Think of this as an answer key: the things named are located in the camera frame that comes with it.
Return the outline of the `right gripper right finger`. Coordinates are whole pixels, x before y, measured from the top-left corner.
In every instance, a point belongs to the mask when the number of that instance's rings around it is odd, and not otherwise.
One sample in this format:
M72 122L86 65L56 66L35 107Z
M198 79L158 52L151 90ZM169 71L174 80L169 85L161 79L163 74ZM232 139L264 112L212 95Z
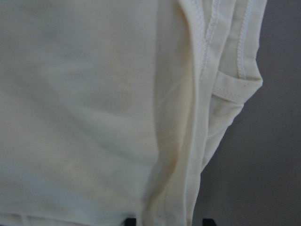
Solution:
M217 226L216 222L211 218L204 218L202 220L202 226Z

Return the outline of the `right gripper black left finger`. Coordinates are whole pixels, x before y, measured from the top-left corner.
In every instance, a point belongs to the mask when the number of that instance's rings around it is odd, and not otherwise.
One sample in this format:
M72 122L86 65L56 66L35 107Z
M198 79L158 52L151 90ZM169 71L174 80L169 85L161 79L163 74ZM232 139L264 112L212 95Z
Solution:
M136 226L136 219L125 219L124 226Z

